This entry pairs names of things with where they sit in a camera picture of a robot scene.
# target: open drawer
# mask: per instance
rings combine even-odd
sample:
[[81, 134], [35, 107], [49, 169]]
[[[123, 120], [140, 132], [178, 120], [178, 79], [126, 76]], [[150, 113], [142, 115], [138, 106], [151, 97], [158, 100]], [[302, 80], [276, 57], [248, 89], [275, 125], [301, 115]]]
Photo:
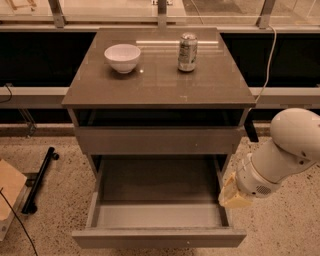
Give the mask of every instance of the open drawer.
[[104, 157], [83, 248], [236, 247], [245, 238], [218, 204], [212, 157]]

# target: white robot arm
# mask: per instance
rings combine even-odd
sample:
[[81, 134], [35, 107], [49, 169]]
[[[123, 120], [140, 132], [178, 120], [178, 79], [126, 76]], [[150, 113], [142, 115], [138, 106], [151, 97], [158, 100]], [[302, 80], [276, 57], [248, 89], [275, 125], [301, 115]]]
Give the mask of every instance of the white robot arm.
[[227, 208], [248, 206], [280, 188], [288, 176], [320, 162], [320, 116], [305, 109], [286, 109], [271, 121], [271, 138], [250, 153], [225, 182], [219, 195]]

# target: soda can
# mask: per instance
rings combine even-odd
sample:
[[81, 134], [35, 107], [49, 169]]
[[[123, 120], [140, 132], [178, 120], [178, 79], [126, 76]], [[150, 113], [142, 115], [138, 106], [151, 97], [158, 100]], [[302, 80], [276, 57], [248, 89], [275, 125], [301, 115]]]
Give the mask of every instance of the soda can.
[[183, 33], [180, 38], [178, 69], [190, 72], [196, 67], [198, 40], [194, 33]]

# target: ceramic bowl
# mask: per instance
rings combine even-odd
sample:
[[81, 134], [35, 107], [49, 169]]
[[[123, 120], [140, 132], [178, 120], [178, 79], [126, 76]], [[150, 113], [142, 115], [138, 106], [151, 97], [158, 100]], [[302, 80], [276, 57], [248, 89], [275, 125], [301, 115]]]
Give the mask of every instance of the ceramic bowl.
[[110, 66], [121, 74], [131, 72], [139, 62], [141, 50], [131, 44], [117, 44], [104, 52]]

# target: railing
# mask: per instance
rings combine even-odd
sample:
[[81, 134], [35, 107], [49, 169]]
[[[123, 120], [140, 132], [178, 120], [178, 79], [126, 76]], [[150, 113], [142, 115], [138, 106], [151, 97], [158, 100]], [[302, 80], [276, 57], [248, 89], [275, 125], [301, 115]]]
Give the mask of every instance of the railing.
[[99, 28], [128, 23], [259, 29], [270, 24], [319, 26], [320, 0], [0, 0], [0, 21], [0, 29], [26, 25]]

